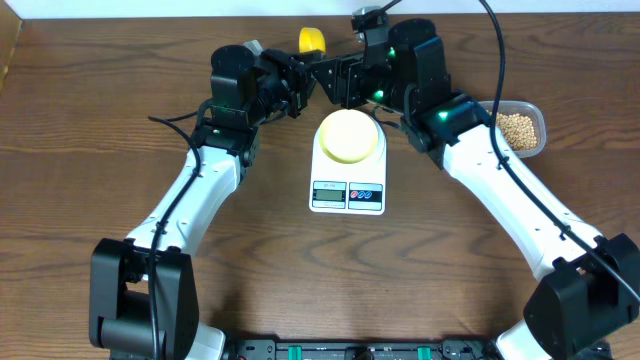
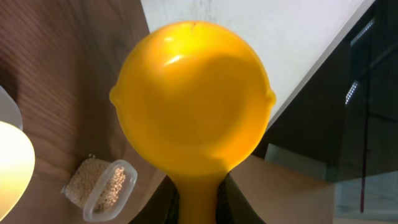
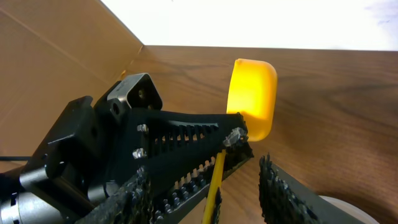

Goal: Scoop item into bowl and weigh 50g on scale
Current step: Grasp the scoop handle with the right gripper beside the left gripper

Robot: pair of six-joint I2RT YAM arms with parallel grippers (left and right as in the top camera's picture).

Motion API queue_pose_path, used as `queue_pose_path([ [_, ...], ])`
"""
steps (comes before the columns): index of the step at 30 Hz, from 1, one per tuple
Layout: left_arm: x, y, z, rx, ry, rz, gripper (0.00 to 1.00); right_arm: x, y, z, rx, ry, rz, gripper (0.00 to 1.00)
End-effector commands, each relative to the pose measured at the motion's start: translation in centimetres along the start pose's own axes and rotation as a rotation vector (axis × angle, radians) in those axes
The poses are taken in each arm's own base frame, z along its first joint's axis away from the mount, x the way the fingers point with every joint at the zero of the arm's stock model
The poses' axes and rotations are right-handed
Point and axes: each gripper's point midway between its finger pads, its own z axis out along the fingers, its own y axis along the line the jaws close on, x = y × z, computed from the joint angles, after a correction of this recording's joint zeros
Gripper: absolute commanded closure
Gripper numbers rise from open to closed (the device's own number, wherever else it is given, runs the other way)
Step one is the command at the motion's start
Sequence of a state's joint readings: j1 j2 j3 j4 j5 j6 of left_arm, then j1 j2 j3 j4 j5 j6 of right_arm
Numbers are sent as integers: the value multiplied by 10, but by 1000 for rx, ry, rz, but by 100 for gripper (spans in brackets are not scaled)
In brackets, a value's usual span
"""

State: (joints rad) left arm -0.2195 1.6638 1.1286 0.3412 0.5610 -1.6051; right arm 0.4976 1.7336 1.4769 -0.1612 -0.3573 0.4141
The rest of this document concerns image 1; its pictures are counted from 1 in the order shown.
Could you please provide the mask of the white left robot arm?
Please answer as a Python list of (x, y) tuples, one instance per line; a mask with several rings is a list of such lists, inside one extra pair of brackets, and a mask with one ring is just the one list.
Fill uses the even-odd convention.
[(260, 126), (297, 117), (322, 50), (289, 54), (256, 41), (211, 56), (211, 96), (194, 112), (188, 153), (153, 212), (91, 256), (89, 339), (113, 359), (218, 359), (224, 334), (199, 321), (192, 256), (252, 165)]

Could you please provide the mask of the yellow plastic scoop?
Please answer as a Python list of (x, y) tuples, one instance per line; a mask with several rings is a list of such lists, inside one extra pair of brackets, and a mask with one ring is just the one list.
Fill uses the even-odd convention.
[(298, 49), (300, 53), (314, 51), (326, 52), (326, 41), (318, 28), (303, 27), (299, 33)]

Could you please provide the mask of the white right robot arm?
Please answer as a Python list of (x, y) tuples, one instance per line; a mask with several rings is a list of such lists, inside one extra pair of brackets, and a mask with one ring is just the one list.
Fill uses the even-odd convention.
[(639, 249), (603, 236), (564, 206), (513, 153), (495, 117), (455, 91), (434, 24), (360, 20), (365, 48), (310, 66), (335, 104), (397, 113), (410, 144), (473, 193), (505, 229), (537, 287), (495, 347), (504, 359), (597, 359), (639, 315)]

